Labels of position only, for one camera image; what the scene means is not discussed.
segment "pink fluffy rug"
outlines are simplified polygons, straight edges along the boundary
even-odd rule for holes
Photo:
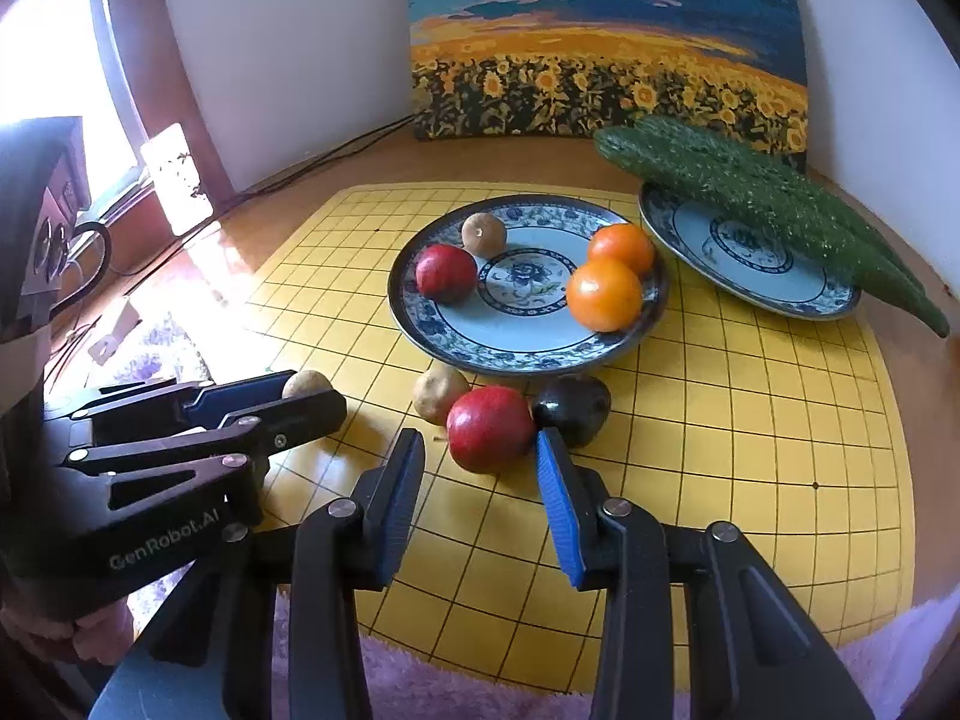
[[[102,371],[97,384],[173,375],[181,381],[208,378],[190,338],[168,316],[141,325]],[[128,599],[138,630],[184,574],[176,571]],[[839,655],[860,686],[877,720],[895,720],[920,684],[937,643],[960,608],[960,587],[894,619],[868,637],[840,648]],[[274,630],[274,720],[288,720],[287,622],[289,603],[277,596]],[[373,715],[377,720],[587,720],[589,695],[544,695],[496,685],[426,664],[405,650],[363,637]],[[675,720],[688,720],[689,694],[678,693]]]

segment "sunflower field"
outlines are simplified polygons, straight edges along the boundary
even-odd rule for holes
[[[589,136],[648,113],[676,116],[758,151],[806,151],[805,90],[707,55],[620,61],[495,55],[413,62],[414,126],[421,138]]]

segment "orange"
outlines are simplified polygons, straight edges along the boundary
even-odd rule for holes
[[[587,259],[595,257],[613,257],[635,274],[645,274],[654,264],[654,245],[635,224],[608,224],[587,245]]]
[[[587,260],[566,282],[573,319],[595,333],[628,327],[640,314],[643,288],[637,274],[611,257]]]

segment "sunflower painting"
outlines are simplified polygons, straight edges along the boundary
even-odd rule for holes
[[[410,0],[416,133],[589,136],[648,113],[803,161],[796,0]]]

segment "oval plate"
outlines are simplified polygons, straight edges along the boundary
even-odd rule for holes
[[[453,306],[416,291],[416,258],[429,245],[462,247],[460,229],[484,211],[507,226],[507,250],[477,262],[477,289]],[[496,376],[568,373],[625,350],[664,313],[668,279],[661,255],[643,279],[643,309],[617,333],[592,333],[566,307],[566,281],[587,261],[600,227],[628,221],[573,197],[509,194],[457,208],[416,233],[390,270],[387,297],[397,324],[431,357]]]
[[[860,290],[822,266],[694,200],[655,185],[640,193],[640,215],[675,255],[714,284],[777,314],[845,317]]]

